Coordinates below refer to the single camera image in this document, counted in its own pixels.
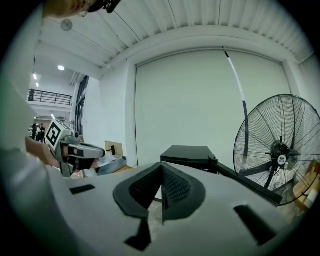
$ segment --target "railing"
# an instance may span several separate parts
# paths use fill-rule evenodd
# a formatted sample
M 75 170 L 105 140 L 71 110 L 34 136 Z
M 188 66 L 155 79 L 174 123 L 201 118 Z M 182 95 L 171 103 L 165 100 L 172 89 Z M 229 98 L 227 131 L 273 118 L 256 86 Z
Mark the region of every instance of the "railing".
M 28 97 L 26 100 L 29 102 L 43 102 L 70 106 L 71 99 L 72 96 L 65 94 L 29 89 Z

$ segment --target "black mesh pad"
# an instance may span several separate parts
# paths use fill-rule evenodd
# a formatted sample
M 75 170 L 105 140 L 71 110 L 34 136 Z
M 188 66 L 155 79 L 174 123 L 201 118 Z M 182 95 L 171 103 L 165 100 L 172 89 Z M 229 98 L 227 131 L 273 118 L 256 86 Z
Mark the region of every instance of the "black mesh pad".
M 113 196 L 125 215 L 147 219 L 148 208 L 161 185 L 168 202 L 168 209 L 163 211 L 164 221 L 189 217 L 206 198 L 205 187 L 199 180 L 165 162 L 121 182 Z

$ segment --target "white roller blind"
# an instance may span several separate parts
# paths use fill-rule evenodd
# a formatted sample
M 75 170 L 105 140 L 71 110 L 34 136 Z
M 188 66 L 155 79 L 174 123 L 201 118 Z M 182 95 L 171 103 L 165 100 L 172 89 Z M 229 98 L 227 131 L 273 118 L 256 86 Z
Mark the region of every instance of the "white roller blind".
M 290 93 L 281 65 L 251 54 L 228 54 L 248 112 L 271 96 Z M 234 144 L 244 113 L 223 51 L 183 53 L 138 67 L 135 107 L 139 166 L 159 162 L 172 145 L 186 145 L 208 146 L 234 169 Z

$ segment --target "white cube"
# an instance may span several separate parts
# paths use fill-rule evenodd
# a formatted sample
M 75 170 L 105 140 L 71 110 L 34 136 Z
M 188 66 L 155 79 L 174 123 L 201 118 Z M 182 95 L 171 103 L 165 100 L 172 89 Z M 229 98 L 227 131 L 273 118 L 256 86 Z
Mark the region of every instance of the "white cube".
M 73 130 L 64 122 L 52 119 L 45 138 L 49 146 L 56 151 L 59 141 L 63 140 L 67 135 L 72 135 L 72 133 Z

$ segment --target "rectangular slot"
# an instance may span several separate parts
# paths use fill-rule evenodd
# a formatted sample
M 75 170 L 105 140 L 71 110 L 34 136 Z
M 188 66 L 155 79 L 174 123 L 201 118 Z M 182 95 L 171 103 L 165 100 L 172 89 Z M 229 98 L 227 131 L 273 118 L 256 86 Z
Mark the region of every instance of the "rectangular slot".
M 249 206 L 240 205 L 234 210 L 260 246 L 277 235 Z
M 70 191 L 71 191 L 72 195 L 76 195 L 76 194 L 83 193 L 83 192 L 93 190 L 93 189 L 95 189 L 95 187 L 93 185 L 84 185 L 84 186 L 77 186 L 74 188 L 70 188 Z

